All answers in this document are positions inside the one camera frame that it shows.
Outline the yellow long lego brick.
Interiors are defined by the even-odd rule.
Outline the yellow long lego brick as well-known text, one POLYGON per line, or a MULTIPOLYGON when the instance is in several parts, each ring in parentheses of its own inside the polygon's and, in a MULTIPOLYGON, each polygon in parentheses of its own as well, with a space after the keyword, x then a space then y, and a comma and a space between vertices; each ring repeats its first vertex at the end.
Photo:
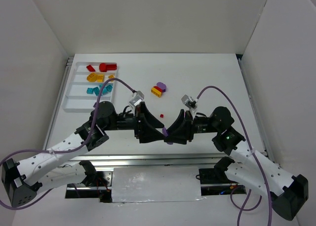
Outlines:
POLYGON ((157 96, 157 97, 161 97, 162 96, 162 93, 161 92, 159 92, 159 91, 157 91, 155 88, 151 88, 151 92, 155 95, 155 96, 157 96))

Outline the teal long lego brick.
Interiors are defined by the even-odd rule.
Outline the teal long lego brick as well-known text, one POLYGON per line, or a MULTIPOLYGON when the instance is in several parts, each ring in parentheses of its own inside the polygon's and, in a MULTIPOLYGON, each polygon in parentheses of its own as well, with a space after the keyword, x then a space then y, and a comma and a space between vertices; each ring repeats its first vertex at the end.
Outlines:
POLYGON ((103 90, 102 90, 102 96, 103 96, 103 95, 106 95, 107 93, 108 93, 107 88, 104 87, 103 90))

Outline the teal flower lego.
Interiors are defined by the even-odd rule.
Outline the teal flower lego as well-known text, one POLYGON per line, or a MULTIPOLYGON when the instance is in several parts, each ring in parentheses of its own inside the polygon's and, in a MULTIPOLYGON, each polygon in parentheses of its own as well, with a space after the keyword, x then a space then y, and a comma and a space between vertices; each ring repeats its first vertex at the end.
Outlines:
POLYGON ((106 90, 107 92, 112 92, 113 86, 112 85, 107 85, 106 90))

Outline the purple rounded lego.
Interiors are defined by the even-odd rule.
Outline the purple rounded lego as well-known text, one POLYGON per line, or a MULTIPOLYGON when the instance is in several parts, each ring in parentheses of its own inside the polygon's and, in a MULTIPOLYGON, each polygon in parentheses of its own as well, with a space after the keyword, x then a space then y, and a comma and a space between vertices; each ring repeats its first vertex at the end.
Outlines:
POLYGON ((161 89, 162 92, 166 91, 166 85, 163 82, 157 82, 157 87, 161 89))

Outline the small yellow square lego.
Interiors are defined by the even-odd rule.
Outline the small yellow square lego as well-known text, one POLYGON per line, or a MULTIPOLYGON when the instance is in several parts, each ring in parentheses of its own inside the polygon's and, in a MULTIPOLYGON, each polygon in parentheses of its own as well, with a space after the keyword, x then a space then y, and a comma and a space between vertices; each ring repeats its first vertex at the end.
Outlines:
POLYGON ((104 82, 104 75, 98 75, 97 82, 104 82))

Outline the yellow butterfly lego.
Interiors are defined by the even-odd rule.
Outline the yellow butterfly lego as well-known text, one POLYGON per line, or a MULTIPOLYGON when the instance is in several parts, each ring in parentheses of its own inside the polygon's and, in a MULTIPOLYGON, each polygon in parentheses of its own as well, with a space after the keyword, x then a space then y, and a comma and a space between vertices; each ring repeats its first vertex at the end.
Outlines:
POLYGON ((95 82, 98 79, 98 75, 96 73, 90 73, 86 79, 89 82, 95 82))

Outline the red rounded picture lego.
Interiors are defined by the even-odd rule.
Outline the red rounded picture lego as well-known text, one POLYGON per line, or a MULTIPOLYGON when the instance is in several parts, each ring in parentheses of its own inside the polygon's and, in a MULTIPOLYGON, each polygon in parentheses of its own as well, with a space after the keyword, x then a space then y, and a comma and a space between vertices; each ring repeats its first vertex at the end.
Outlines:
POLYGON ((106 63, 101 63, 99 65, 99 71, 100 72, 106 72, 107 71, 107 64, 106 63))

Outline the purple lego brick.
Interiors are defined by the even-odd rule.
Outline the purple lego brick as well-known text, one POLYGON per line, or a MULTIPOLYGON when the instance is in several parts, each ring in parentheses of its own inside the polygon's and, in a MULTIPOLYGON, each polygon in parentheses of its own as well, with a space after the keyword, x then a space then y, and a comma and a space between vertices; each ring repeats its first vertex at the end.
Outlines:
POLYGON ((162 133, 163 133, 163 135, 164 135, 165 137, 168 136, 168 132, 167 132, 167 129, 166 129, 165 127, 162 128, 162 133))

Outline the small teal lego brick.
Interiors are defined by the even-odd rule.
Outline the small teal lego brick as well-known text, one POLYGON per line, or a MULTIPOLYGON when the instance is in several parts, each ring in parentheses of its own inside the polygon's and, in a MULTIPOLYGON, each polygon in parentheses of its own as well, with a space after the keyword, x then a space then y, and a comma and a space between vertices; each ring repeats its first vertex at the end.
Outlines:
POLYGON ((96 96, 98 96, 99 93, 100 93, 99 87, 94 87, 94 88, 93 88, 93 92, 94 92, 94 94, 95 94, 96 96))

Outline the red rectangular lego brick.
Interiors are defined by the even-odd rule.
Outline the red rectangular lego brick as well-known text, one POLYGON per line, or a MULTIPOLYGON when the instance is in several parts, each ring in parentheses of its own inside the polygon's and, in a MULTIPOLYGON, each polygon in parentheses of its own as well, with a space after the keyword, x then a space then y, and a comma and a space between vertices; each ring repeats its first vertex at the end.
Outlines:
POLYGON ((117 70, 117 64, 106 64, 106 71, 115 71, 117 70))

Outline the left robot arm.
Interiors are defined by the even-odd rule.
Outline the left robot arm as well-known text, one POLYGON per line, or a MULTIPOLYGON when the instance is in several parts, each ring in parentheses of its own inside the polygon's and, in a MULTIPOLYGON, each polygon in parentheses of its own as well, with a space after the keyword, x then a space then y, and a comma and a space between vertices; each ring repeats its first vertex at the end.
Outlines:
POLYGON ((25 209, 36 203, 39 193, 48 194, 53 188, 66 184, 86 186, 98 179, 93 164, 82 160, 75 165, 66 163, 86 154, 108 141, 106 131, 133 130, 140 143, 164 139, 159 132, 164 125, 147 109, 144 102, 137 102, 134 113, 117 113, 111 102, 96 104, 89 120, 69 137, 46 151, 36 150, 35 155, 15 161, 10 154, 1 161, 1 181, 10 201, 8 209, 25 209))

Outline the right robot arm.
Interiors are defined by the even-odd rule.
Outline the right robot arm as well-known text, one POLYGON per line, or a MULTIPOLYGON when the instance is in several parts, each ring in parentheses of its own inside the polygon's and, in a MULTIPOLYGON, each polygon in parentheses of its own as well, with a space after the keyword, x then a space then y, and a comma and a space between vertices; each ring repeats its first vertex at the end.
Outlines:
POLYGON ((234 119, 226 107, 217 107, 209 116, 192 117, 181 110, 176 121, 164 128, 167 143, 185 145, 194 134, 215 133, 212 142, 226 154, 214 166, 214 174, 223 181, 242 184, 265 197, 272 209, 291 221, 309 198, 308 180, 294 176, 248 145, 244 136, 233 127, 234 119))

